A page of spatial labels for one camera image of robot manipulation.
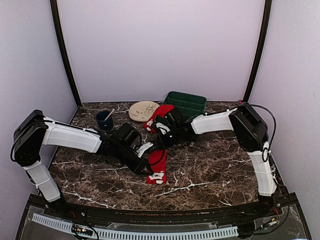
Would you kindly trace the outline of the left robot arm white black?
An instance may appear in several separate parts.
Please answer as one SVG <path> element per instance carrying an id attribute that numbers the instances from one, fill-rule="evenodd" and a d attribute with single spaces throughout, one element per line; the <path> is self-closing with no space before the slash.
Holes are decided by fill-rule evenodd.
<path id="1" fill-rule="evenodd" d="M 44 166 L 40 155 L 42 146 L 60 146 L 112 156 L 137 175 L 153 175 L 149 161 L 143 158 L 153 144 L 133 148 L 132 144 L 139 136 L 139 132 L 128 123 L 112 130 L 82 128 L 45 117 L 41 110 L 36 109 L 15 130 L 10 158 L 26 171 L 43 197 L 51 203 L 51 210 L 58 217 L 67 218 L 71 208 L 62 200 L 61 190 Z"/>

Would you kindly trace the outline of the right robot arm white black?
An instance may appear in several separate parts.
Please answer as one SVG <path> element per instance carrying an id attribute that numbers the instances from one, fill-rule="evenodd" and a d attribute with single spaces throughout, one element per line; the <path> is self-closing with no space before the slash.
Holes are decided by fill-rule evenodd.
<path id="1" fill-rule="evenodd" d="M 242 103 L 238 107 L 190 118 L 173 108 L 163 116 L 157 115 L 149 129 L 158 133 L 158 145 L 163 149 L 190 135 L 233 131 L 256 175 L 259 202 L 255 205 L 255 213 L 266 217 L 274 210 L 278 196 L 276 167 L 270 150 L 273 138 L 268 136 L 268 126 L 254 108 L 254 104 Z"/>

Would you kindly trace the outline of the red sock plain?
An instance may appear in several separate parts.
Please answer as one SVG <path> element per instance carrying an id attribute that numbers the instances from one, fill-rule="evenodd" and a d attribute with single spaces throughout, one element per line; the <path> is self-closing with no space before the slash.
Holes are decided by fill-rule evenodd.
<path id="1" fill-rule="evenodd" d="M 153 175 L 146 177 L 146 182 L 149 185 L 162 185 L 167 183 L 166 163 L 167 151 L 156 150 L 148 157 L 148 162 L 153 170 Z"/>

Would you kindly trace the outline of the green divided plastic organizer tray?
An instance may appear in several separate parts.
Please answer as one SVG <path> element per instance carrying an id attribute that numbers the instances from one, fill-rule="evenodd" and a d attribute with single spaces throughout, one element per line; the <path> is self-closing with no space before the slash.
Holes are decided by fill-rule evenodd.
<path id="1" fill-rule="evenodd" d="M 173 105 L 184 116 L 194 117 L 205 112 L 207 98 L 178 91 L 170 91 L 163 101 L 164 105 Z"/>

